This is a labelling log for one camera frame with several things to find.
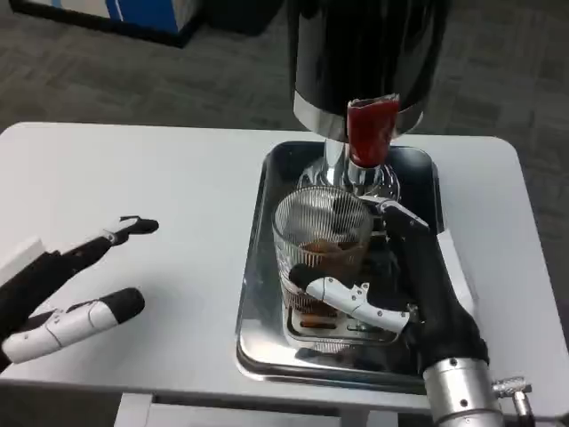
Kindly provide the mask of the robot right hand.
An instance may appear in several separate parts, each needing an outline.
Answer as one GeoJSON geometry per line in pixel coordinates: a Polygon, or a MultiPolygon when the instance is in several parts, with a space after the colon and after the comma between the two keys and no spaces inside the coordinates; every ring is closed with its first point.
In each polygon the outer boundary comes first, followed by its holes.
{"type": "Polygon", "coordinates": [[[294,265],[288,278],[301,291],[370,326],[411,336],[425,372],[446,359],[490,362],[488,348],[474,317],[462,306],[447,269],[438,234],[417,214],[385,197],[362,196],[368,211],[379,216],[389,237],[399,238],[418,304],[419,319],[407,311],[388,310],[368,301],[370,285],[352,284],[344,275],[305,263],[294,265]]]}

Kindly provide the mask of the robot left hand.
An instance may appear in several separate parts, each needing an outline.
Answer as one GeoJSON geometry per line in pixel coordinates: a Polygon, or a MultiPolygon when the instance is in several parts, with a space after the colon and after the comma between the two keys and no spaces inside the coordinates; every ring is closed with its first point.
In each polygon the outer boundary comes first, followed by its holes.
{"type": "Polygon", "coordinates": [[[111,248],[158,229],[156,220],[123,216],[66,252],[48,251],[39,238],[14,249],[1,265],[1,369],[53,354],[138,316],[145,300],[135,287],[65,309],[35,310],[111,248]]]}

